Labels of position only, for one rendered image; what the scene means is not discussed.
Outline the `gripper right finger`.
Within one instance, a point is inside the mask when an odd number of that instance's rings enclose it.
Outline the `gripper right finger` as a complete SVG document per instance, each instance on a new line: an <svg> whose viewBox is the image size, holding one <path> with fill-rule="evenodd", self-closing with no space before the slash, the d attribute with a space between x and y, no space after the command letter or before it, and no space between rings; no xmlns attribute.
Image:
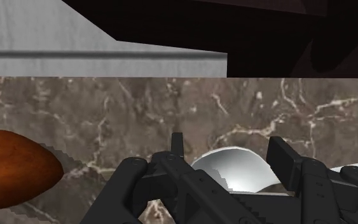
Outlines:
<svg viewBox="0 0 358 224"><path fill-rule="evenodd" d="M301 224L358 224L358 167L340 172L302 157L281 137L269 138L266 162L288 191L301 199Z"/></svg>

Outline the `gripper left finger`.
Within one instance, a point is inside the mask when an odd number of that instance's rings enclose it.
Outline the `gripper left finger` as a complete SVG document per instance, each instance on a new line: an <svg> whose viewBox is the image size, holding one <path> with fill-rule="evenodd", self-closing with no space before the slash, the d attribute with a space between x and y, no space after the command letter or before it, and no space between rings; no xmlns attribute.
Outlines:
<svg viewBox="0 0 358 224"><path fill-rule="evenodd" d="M259 224L259 220L205 171L183 159L182 133L150 162L121 161L80 224L142 224L147 203L159 199L176 224Z"/></svg>

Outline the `white bowl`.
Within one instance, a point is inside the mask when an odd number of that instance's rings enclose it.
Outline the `white bowl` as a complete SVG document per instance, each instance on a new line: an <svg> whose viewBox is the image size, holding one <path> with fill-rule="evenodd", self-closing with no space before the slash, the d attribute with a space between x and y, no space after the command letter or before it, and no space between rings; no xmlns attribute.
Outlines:
<svg viewBox="0 0 358 224"><path fill-rule="evenodd" d="M205 171L225 190L232 193L256 193L280 183L261 156L238 146L208 151L195 159L191 166L195 170Z"/></svg>

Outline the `brown oval wooden object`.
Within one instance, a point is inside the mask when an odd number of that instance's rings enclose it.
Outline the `brown oval wooden object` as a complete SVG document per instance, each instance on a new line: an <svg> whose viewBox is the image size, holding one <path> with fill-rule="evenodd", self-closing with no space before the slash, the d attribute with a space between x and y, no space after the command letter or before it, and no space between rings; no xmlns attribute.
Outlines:
<svg viewBox="0 0 358 224"><path fill-rule="evenodd" d="M0 209L37 197L63 177L62 164L41 144L0 130Z"/></svg>

